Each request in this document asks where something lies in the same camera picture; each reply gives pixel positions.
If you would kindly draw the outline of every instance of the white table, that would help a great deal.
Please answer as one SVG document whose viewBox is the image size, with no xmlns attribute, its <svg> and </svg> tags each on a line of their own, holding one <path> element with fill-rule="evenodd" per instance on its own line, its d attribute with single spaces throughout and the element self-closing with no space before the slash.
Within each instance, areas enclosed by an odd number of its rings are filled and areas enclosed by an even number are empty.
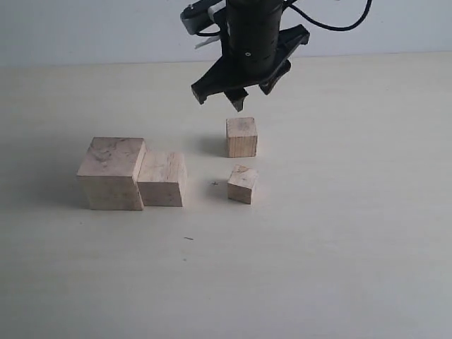
<svg viewBox="0 0 452 339">
<path fill-rule="evenodd" d="M 240 115 L 192 97 L 209 66 L 0 70 L 1 337 L 451 338 L 452 54 L 299 59 Z M 187 207 L 86 209 L 93 136 L 184 152 Z"/>
</svg>

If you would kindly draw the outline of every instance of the black cable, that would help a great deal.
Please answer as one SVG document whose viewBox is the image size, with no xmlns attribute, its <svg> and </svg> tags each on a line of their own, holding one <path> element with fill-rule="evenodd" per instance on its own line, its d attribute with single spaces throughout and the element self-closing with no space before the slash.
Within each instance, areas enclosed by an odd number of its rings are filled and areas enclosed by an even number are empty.
<svg viewBox="0 0 452 339">
<path fill-rule="evenodd" d="M 217 35 L 220 35 L 220 31 L 213 32 L 213 33 L 197 32 L 196 35 L 198 35 L 199 37 L 216 37 Z"/>
<path fill-rule="evenodd" d="M 301 15 L 303 18 L 305 18 L 307 21 L 309 21 L 310 23 L 312 23 L 315 26 L 319 26 L 320 28 L 323 28 L 325 30 L 333 30 L 335 32 L 347 32 L 348 30 L 354 30 L 356 27 L 358 27 L 359 25 L 362 24 L 362 22 L 367 18 L 367 16 L 369 15 L 370 12 L 370 7 L 372 5 L 372 0 L 367 0 L 366 3 L 366 8 L 364 9 L 364 13 L 361 15 L 361 18 L 358 19 L 358 21 L 356 23 L 354 23 L 353 25 L 350 26 L 345 26 L 345 27 L 335 27 L 335 26 L 330 26 L 330 25 L 325 25 L 324 23 L 320 23 L 316 20 L 314 20 L 313 18 L 311 18 L 310 16 L 308 16 L 305 12 L 303 12 L 301 9 L 299 9 L 298 7 L 296 7 L 293 3 L 296 0 L 287 0 L 287 7 L 290 7 L 291 9 L 293 9 L 294 11 L 296 11 L 299 15 Z"/>
</svg>

